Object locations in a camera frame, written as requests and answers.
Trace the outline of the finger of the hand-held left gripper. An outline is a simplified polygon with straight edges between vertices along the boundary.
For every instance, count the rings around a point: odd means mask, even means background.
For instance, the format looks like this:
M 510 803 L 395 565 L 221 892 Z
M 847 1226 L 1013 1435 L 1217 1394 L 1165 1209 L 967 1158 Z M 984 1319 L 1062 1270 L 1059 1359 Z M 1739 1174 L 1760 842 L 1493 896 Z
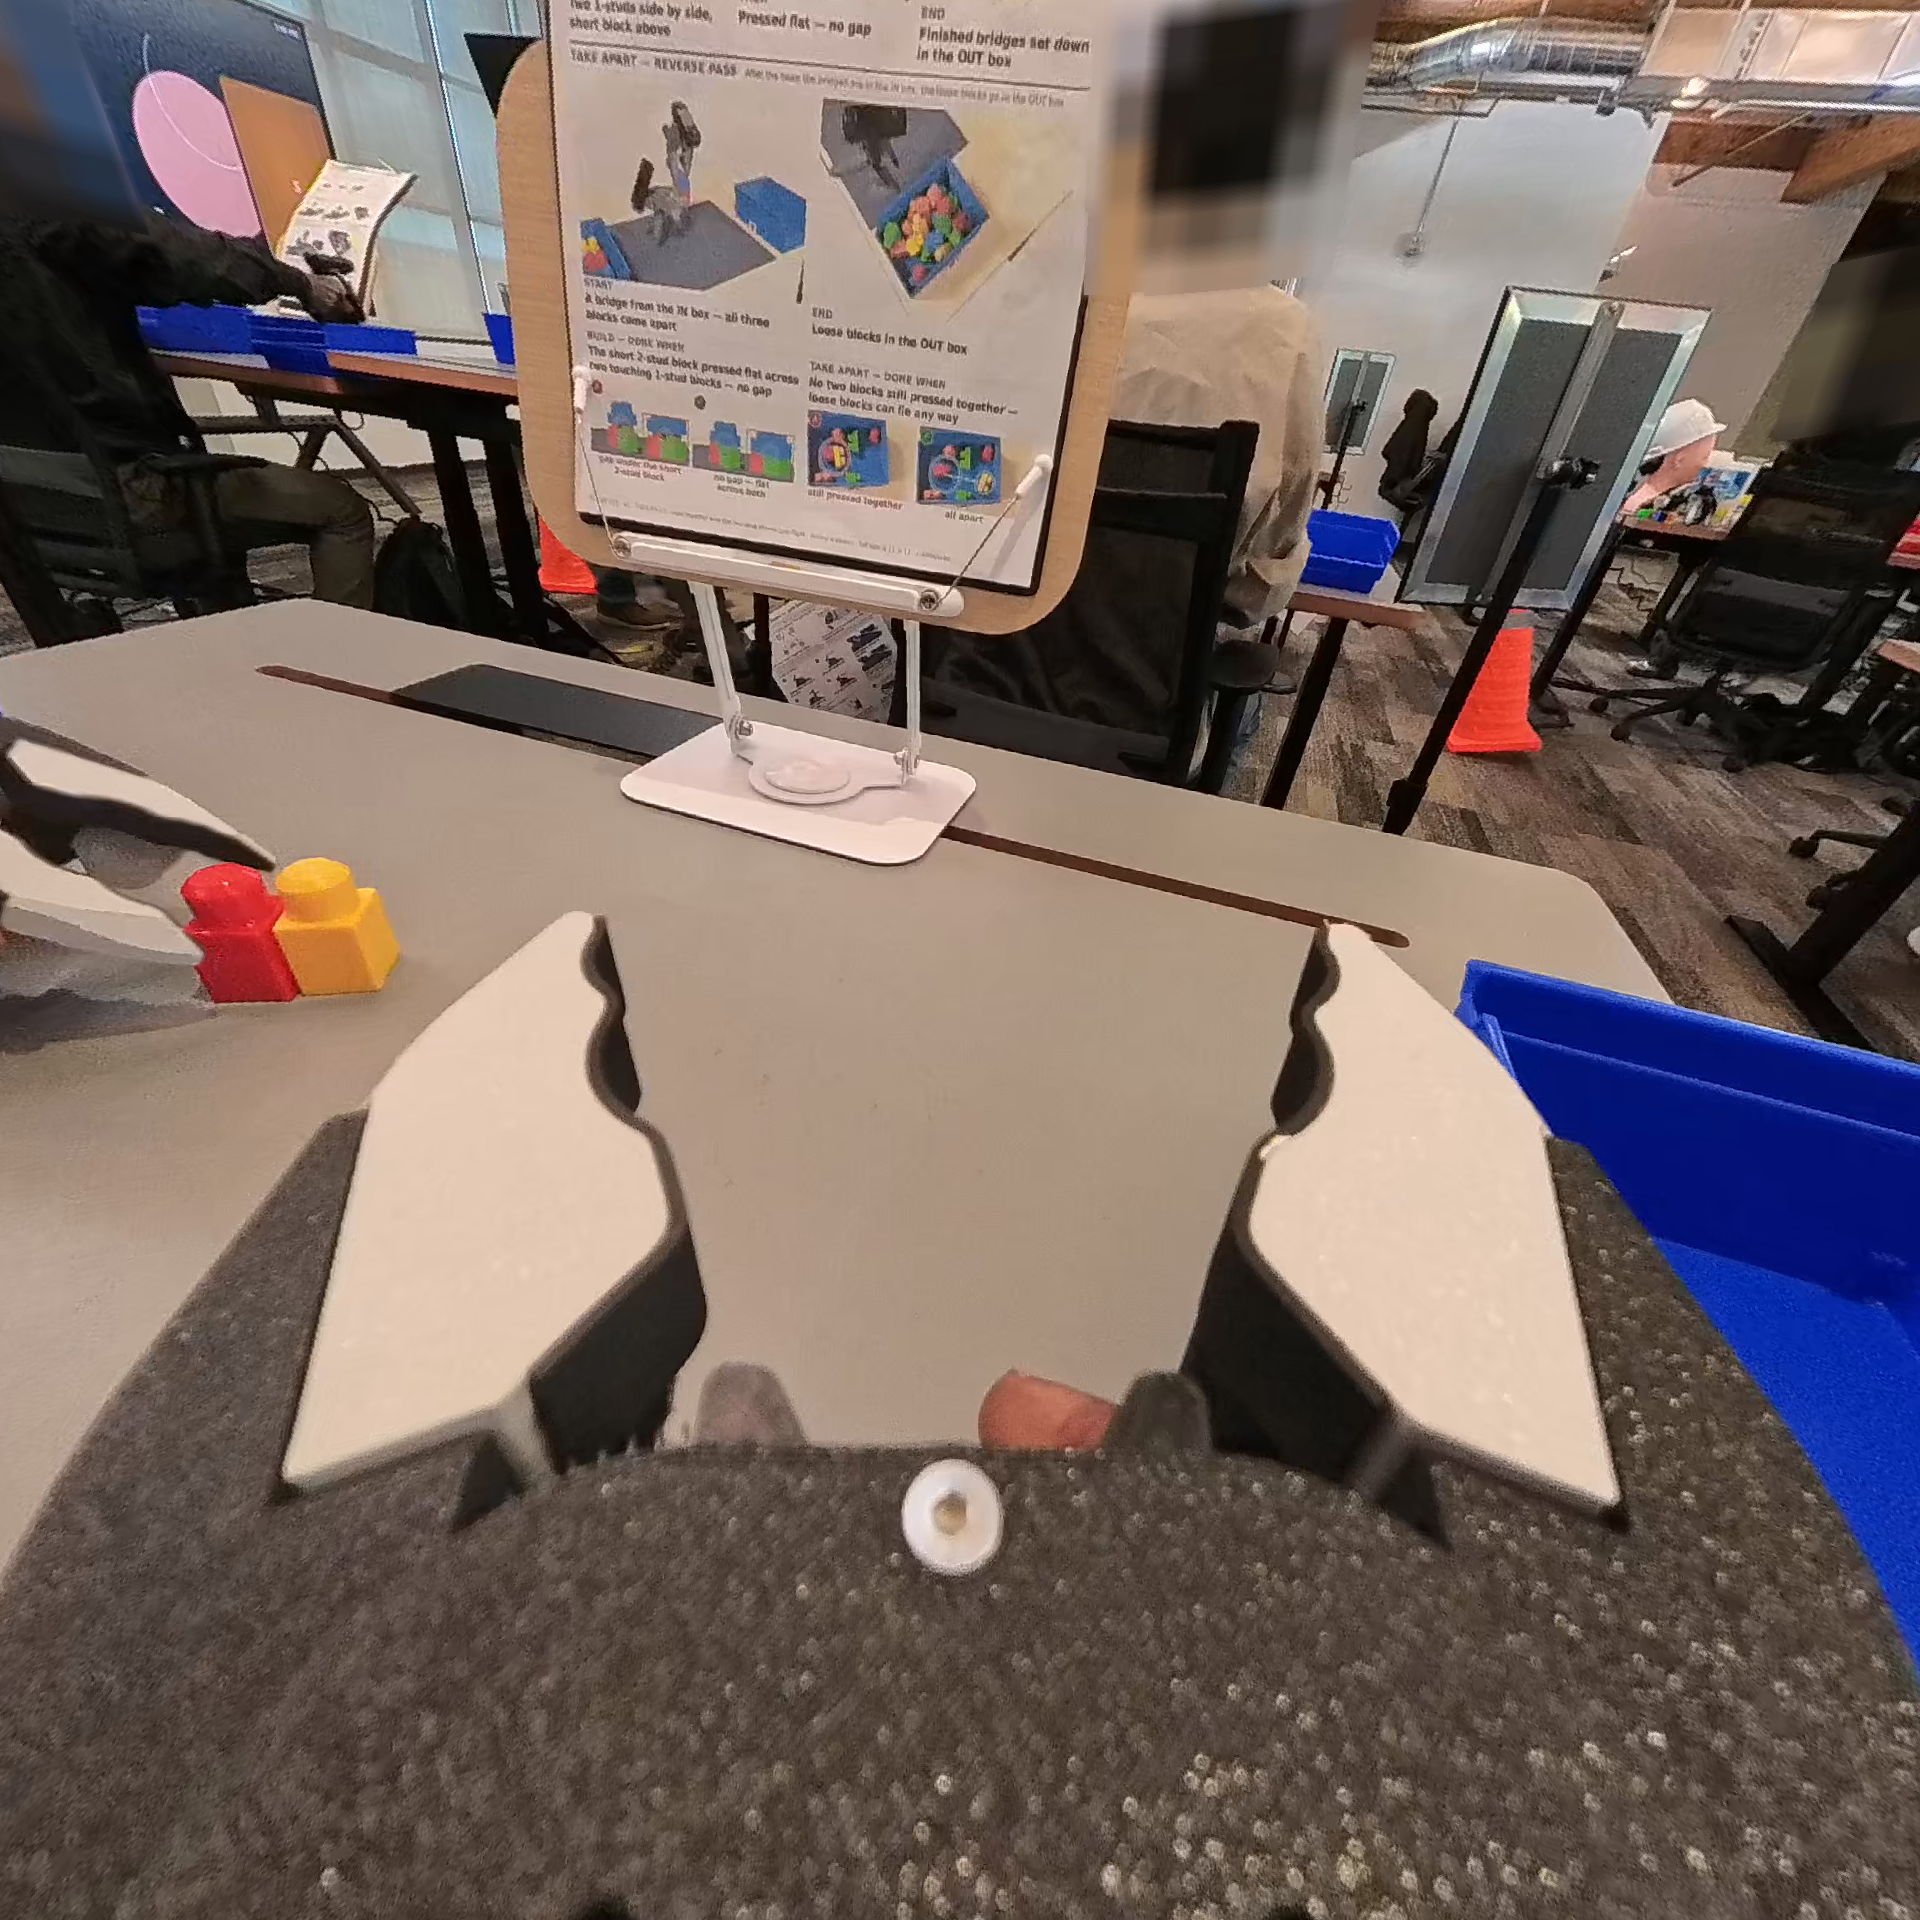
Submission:
M 51 900 L 83 833 L 270 873 L 277 857 L 242 829 L 117 761 L 2 719 L 3 900 Z
M 2 857 L 2 999 L 204 1001 L 202 952 L 159 909 L 34 855 Z

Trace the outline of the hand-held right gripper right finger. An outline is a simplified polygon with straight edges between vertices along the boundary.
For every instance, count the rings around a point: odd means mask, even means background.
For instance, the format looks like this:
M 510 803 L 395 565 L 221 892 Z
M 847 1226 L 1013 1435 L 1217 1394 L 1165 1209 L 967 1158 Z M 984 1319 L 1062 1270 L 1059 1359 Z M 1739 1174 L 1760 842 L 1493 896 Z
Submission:
M 1330 924 L 1269 1114 L 1181 1358 L 1212 1447 L 1402 1517 L 1438 1513 L 1436 1467 L 1621 1515 L 1550 1133 L 1513 1075 Z

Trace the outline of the red one-stud mega block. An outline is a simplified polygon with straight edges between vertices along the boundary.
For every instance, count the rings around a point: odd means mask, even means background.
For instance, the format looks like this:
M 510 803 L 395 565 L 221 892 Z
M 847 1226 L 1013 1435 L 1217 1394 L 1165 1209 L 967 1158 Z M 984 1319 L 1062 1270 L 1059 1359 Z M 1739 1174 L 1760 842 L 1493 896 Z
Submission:
M 237 862 L 191 873 L 181 887 L 184 934 L 200 950 L 196 977 L 216 1005 L 284 1003 L 300 998 L 281 945 L 283 900 L 270 879 Z

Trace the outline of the yellow one-stud mega block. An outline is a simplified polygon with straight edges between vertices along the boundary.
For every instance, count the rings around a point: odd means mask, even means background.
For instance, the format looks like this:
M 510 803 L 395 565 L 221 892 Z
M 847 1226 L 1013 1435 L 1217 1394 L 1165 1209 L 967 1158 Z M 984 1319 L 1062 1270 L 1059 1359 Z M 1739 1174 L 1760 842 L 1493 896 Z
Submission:
M 300 995 L 377 994 L 399 963 L 395 926 L 377 892 L 349 867 L 312 857 L 275 873 L 273 938 Z

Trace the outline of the person's right hand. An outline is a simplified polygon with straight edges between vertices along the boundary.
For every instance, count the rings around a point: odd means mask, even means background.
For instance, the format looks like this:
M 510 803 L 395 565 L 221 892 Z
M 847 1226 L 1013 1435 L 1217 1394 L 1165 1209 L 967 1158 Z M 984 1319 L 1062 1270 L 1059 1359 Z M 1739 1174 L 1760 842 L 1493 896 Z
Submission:
M 1006 1372 L 977 1410 L 977 1440 L 989 1453 L 1093 1453 L 1118 1413 L 1115 1403 L 1065 1381 Z

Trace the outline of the empty blue plastic bin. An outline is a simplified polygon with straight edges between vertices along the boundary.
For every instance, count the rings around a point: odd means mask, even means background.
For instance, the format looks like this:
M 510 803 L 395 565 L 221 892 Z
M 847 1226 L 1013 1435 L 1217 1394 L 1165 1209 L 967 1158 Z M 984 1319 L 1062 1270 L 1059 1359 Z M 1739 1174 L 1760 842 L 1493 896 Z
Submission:
M 1916 1652 L 1917 1068 L 1487 963 L 1457 1016 L 1660 1244 Z

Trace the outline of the row of blue bins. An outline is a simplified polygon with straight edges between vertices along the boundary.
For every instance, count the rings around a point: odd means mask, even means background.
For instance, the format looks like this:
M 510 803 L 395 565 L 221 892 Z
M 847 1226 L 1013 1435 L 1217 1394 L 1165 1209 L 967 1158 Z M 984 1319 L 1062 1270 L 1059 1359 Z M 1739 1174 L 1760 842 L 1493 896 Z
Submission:
M 339 356 L 441 359 L 473 366 L 444 343 L 419 343 L 408 328 L 329 325 L 235 305 L 171 305 L 135 310 L 141 341 L 166 353 L 250 357 L 275 373 L 328 374 Z

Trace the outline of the small instruction sheet stand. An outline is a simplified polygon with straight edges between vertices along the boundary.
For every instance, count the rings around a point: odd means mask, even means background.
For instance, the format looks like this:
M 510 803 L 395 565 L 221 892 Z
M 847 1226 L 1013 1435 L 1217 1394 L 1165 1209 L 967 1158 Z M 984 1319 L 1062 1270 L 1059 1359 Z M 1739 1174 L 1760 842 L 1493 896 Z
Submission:
M 341 281 L 369 317 L 377 237 L 417 180 L 417 172 L 380 162 L 326 160 L 292 207 L 275 257 Z

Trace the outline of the printed paper sheet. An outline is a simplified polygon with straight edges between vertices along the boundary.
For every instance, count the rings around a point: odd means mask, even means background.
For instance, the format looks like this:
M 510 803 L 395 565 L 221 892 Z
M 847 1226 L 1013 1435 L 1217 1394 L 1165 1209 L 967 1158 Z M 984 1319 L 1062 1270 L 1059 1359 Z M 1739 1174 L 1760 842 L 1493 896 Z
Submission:
M 790 704 L 865 722 L 894 708 L 900 655 L 879 613 L 773 603 L 770 651 L 773 683 Z

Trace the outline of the small blue bin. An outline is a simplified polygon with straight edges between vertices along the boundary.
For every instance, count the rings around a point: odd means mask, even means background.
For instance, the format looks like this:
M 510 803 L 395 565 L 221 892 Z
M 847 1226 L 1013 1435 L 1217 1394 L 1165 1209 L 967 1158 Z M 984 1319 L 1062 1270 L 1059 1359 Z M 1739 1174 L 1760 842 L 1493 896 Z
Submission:
M 1401 546 L 1389 517 L 1312 511 L 1306 517 L 1304 589 L 1371 594 Z

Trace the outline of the black tripod stand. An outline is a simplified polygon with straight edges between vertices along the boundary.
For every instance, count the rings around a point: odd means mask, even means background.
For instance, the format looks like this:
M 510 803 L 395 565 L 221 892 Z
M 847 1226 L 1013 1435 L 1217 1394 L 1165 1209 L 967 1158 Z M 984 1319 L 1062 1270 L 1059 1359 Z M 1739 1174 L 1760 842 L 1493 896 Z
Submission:
M 1495 649 L 1522 580 L 1532 563 L 1536 552 L 1547 537 L 1547 528 L 1567 492 L 1587 489 L 1597 475 L 1597 465 L 1585 460 L 1551 460 L 1529 492 L 1524 516 L 1514 528 L 1505 557 L 1495 573 L 1493 587 L 1484 593 L 1484 605 L 1469 638 L 1466 651 L 1441 696 L 1441 702 L 1427 726 L 1427 735 L 1402 778 L 1398 778 L 1386 797 L 1386 810 L 1380 832 L 1402 836 L 1416 819 L 1424 798 L 1427 783 L 1443 756 L 1451 730 L 1461 719 L 1474 682 Z

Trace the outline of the grey partition panel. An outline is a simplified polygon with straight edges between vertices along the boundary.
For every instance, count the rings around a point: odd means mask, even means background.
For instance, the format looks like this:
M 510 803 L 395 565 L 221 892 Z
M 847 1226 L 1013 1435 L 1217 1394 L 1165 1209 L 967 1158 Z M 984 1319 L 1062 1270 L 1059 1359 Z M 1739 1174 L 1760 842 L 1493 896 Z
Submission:
M 1707 321 L 1707 308 L 1683 303 L 1508 290 L 1407 550 L 1401 599 L 1481 607 L 1532 485 L 1551 460 L 1571 458 L 1596 464 L 1597 475 L 1563 497 L 1517 597 L 1517 608 L 1567 613 Z

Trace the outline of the black desk frame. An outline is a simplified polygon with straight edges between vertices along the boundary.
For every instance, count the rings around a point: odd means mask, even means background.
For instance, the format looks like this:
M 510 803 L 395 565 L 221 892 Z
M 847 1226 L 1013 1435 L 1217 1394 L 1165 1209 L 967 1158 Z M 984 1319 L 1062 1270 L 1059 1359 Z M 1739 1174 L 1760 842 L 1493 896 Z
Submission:
M 1813 910 L 1808 926 L 1782 942 L 1753 919 L 1728 916 L 1726 924 L 1782 991 L 1791 1008 L 1824 1043 L 1877 1052 L 1865 1033 L 1834 1003 L 1825 991 L 1828 975 L 1860 945 L 1860 940 L 1885 921 L 1917 877 L 1917 824 L 1900 821 L 1870 850 L 1865 862 L 1845 877 L 1834 877 L 1831 892 Z

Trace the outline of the pink and orange wall poster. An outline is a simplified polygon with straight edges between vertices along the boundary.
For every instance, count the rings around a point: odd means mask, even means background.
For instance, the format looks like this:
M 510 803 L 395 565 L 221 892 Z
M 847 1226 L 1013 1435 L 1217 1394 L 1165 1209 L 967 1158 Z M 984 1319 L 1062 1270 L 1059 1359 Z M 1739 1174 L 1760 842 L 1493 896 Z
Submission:
M 275 247 L 334 157 L 304 27 L 249 3 L 65 11 L 141 202 Z

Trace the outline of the silver ceiling duct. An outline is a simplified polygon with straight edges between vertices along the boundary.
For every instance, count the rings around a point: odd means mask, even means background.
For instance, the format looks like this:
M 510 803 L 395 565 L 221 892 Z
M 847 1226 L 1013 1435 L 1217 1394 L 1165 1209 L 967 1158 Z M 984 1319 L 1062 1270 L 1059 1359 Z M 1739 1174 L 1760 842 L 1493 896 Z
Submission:
M 1378 92 L 1438 99 L 1537 99 L 1612 110 L 1651 45 L 1651 30 L 1567 17 L 1499 17 L 1380 45 Z

